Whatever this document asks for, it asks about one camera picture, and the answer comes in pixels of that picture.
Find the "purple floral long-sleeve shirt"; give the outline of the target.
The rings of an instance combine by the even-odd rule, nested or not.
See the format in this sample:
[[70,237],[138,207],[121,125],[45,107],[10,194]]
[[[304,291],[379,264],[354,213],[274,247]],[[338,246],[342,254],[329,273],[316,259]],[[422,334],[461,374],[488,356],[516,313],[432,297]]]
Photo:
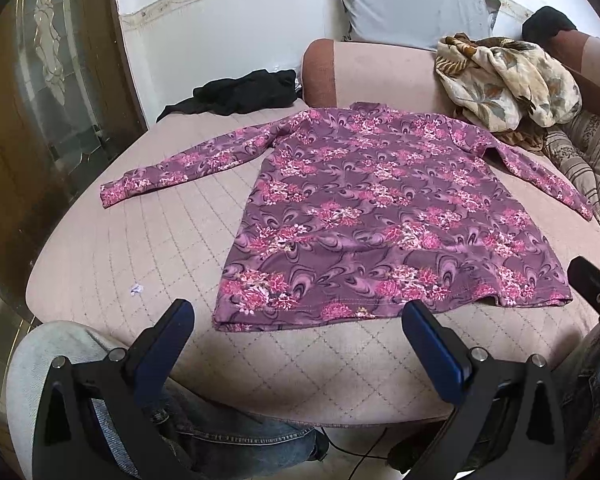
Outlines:
[[372,103],[240,128],[105,183],[105,207],[258,160],[213,311],[221,332],[568,304],[565,271],[486,163],[591,219],[588,201],[489,131]]

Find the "person's jeans legs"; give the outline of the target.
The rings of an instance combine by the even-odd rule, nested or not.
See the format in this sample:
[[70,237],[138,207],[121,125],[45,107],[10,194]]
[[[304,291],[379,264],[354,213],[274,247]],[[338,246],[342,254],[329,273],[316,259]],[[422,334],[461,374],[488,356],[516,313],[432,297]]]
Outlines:
[[249,415],[168,376],[175,350],[129,347],[94,328],[44,323],[6,379],[8,430],[28,479],[252,479],[319,462],[311,426]]

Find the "striped beige quilt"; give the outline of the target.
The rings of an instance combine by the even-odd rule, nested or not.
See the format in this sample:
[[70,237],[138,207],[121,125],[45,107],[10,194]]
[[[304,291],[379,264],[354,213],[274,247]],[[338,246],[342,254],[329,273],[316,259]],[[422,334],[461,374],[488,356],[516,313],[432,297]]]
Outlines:
[[600,224],[600,116],[582,110],[546,133],[544,154],[588,200]]

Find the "beige floral blanket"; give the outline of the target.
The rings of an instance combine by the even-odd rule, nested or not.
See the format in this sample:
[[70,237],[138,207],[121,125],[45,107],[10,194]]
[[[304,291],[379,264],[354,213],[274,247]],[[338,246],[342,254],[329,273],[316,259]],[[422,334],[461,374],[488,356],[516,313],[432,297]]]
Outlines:
[[532,42],[445,36],[438,41],[434,73],[457,113],[531,153],[542,151],[548,130],[582,110],[572,73]]

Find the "pink bolster headrest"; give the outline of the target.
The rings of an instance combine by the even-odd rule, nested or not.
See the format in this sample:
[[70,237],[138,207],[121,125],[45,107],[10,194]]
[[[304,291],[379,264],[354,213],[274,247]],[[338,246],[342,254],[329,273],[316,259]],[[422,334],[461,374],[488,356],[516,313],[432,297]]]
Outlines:
[[414,113],[454,115],[434,73],[434,52],[388,44],[317,39],[304,52],[302,100],[312,107],[386,104]]

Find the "wooden glass wardrobe door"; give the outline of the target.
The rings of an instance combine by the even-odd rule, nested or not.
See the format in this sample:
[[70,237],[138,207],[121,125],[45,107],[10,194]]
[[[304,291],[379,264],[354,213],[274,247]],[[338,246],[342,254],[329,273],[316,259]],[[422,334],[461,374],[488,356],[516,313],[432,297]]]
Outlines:
[[114,0],[0,0],[0,307],[72,203],[144,131]]

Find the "grey pillow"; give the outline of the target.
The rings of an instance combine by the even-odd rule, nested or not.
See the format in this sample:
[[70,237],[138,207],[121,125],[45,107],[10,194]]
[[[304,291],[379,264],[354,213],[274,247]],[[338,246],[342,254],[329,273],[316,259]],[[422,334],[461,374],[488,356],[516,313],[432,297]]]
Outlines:
[[347,40],[436,50],[438,40],[464,32],[489,37],[500,0],[341,0]]

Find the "black garment on bed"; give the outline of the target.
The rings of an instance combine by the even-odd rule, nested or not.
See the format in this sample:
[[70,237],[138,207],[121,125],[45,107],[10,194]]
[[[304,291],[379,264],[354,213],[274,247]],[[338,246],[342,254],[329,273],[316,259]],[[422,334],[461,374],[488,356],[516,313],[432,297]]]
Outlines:
[[220,116],[249,114],[268,108],[291,107],[298,99],[294,70],[254,70],[240,78],[222,78],[193,90],[192,96],[167,105],[156,122],[171,114]]

